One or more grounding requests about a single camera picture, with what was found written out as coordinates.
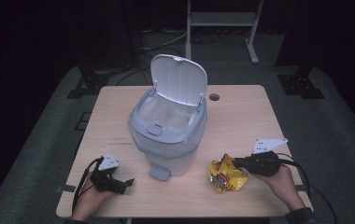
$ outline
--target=translucent plastic container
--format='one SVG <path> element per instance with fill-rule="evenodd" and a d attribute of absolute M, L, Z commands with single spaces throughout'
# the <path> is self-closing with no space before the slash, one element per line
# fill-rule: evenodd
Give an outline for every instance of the translucent plastic container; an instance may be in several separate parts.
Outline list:
<path fill-rule="evenodd" d="M 206 126 L 205 70 L 172 55 L 151 62 L 154 86 L 137 103 L 128 126 L 137 148 L 145 154 L 150 175 L 165 181 L 186 173 Z"/>

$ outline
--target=hand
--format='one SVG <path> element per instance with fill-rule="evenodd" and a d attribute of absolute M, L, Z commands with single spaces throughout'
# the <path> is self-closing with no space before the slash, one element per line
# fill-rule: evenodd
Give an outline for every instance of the hand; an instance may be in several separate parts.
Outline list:
<path fill-rule="evenodd" d="M 264 181 L 273 193 L 286 204 L 290 211 L 304 208 L 305 204 L 297 193 L 294 185 L 291 169 L 286 165 L 281 165 L 279 171 L 272 176 L 254 175 Z"/>
<path fill-rule="evenodd" d="M 78 197 L 75 210 L 70 219 L 86 221 L 106 199 L 116 194 L 110 191 L 98 191 L 90 179 L 91 175 L 92 172 L 87 175 L 87 180 L 81 189 L 81 195 Z"/>

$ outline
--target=white controller part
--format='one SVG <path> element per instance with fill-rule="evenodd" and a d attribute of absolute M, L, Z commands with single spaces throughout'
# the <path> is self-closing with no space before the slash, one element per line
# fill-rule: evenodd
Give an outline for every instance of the white controller part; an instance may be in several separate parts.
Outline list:
<path fill-rule="evenodd" d="M 259 154 L 263 152 L 272 151 L 274 148 L 279 147 L 285 143 L 288 143 L 288 139 L 266 139 L 266 138 L 259 138 L 256 139 L 256 143 L 254 144 L 252 153 Z"/>
<path fill-rule="evenodd" d="M 114 168 L 119 166 L 119 161 L 116 160 L 116 158 L 114 158 L 114 156 L 111 153 L 108 153 L 102 163 L 99 165 L 99 170 L 103 171 L 103 170 L 107 170 L 110 168 Z"/>

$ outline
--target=gold foil wrapper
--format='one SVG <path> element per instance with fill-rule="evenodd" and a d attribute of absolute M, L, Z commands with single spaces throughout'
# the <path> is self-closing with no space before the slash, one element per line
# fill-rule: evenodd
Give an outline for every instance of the gold foil wrapper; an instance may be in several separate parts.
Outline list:
<path fill-rule="evenodd" d="M 221 161 L 212 161 L 209 167 L 209 178 L 219 193 L 225 190 L 239 190 L 248 180 L 248 172 L 233 165 L 234 158 L 225 154 Z"/>

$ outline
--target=open lid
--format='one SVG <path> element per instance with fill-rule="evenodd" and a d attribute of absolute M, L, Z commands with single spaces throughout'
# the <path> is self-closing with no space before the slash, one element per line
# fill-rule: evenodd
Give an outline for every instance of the open lid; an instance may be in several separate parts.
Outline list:
<path fill-rule="evenodd" d="M 206 94 L 206 71 L 185 58 L 155 56 L 151 61 L 151 77 L 158 94 L 183 105 L 197 106 Z"/>

